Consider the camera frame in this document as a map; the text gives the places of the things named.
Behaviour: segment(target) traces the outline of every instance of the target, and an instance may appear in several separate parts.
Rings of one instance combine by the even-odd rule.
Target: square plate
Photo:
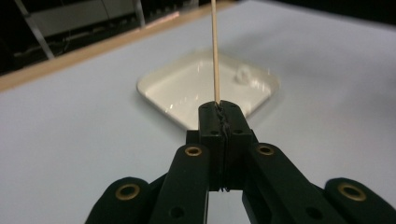
[[[220,99],[241,107],[245,117],[279,89],[276,77],[257,66],[219,53]],[[198,129],[198,106],[214,101],[212,50],[195,51],[156,70],[137,90],[170,119]]]

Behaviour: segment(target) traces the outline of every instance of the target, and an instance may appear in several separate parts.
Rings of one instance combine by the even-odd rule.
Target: white tabletop
[[[218,15],[219,50],[281,88],[249,119],[314,184],[344,176],[396,206],[396,30],[245,2]],[[125,176],[168,170],[185,131],[136,81],[211,46],[210,18],[0,93],[0,223],[82,223]],[[208,223],[248,223],[241,193],[211,193]]]

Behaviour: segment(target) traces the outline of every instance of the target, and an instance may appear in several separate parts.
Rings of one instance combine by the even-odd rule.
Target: thin stick
[[[218,58],[218,27],[216,17],[216,0],[212,0],[212,41],[213,41],[213,72],[215,84],[215,101],[220,103],[219,58]]]

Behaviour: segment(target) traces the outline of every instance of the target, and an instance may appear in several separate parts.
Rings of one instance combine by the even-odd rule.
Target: wooden stick
[[[212,0],[212,42],[213,42],[213,72],[215,86],[215,101],[220,103],[219,87],[219,57],[218,57],[218,27],[216,17],[216,0]]]

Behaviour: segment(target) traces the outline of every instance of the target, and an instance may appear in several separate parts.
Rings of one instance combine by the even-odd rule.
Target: wooden skewer
[[[212,42],[213,42],[213,72],[215,86],[215,101],[220,103],[219,87],[219,56],[218,56],[218,27],[216,17],[216,0],[212,0]]]

